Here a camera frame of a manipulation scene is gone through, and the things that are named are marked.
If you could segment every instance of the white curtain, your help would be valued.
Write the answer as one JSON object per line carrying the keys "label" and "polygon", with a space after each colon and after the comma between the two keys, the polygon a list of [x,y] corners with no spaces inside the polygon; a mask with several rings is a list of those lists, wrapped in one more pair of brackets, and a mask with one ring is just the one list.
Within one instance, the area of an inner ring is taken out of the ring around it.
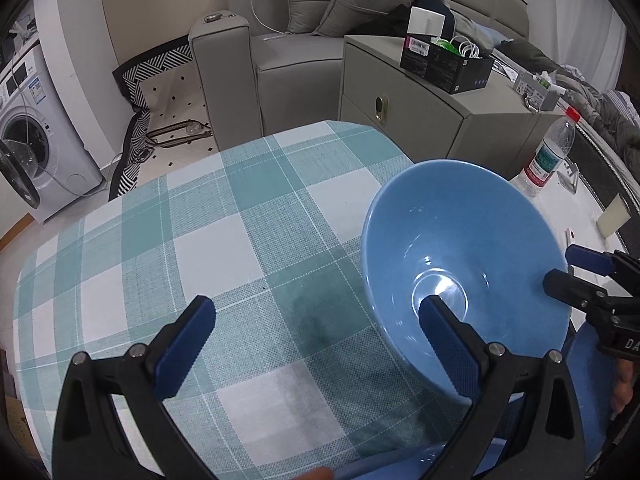
{"label": "white curtain", "polygon": [[618,81],[626,28],[608,0],[527,0],[529,41],[600,91]]}

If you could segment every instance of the nightstand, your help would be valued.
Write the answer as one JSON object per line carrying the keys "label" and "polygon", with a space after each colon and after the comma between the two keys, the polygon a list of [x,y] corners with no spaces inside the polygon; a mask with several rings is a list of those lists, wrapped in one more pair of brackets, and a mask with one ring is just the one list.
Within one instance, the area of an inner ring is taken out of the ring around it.
{"label": "nightstand", "polygon": [[339,117],[370,124],[413,161],[455,158],[513,178],[563,115],[532,114],[504,76],[450,95],[400,68],[402,38],[346,36]]}

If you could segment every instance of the water bottle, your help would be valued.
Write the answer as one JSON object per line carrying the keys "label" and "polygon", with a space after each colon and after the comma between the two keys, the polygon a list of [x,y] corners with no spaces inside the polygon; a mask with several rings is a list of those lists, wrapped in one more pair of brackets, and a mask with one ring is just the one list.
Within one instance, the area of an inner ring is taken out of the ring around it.
{"label": "water bottle", "polygon": [[580,114],[569,106],[564,117],[549,127],[536,154],[516,177],[514,184],[521,192],[534,197],[545,186],[574,145],[579,120]]}

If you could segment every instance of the wooden baseboard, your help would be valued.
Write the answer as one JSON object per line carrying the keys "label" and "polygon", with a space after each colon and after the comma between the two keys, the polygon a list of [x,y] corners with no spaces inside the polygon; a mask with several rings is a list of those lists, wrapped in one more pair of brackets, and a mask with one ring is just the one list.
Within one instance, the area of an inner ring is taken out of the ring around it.
{"label": "wooden baseboard", "polygon": [[0,251],[7,247],[9,242],[17,237],[17,235],[19,235],[22,231],[24,231],[32,222],[33,216],[31,216],[29,213],[20,218],[17,221],[16,225],[9,229],[6,234],[2,238],[0,238]]}

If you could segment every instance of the black box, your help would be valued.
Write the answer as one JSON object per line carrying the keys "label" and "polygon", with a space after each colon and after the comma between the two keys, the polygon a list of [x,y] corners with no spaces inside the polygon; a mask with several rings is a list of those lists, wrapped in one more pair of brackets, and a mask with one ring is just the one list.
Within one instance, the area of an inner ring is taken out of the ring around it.
{"label": "black box", "polygon": [[449,94],[484,88],[493,66],[491,57],[462,57],[420,36],[404,38],[400,67]]}

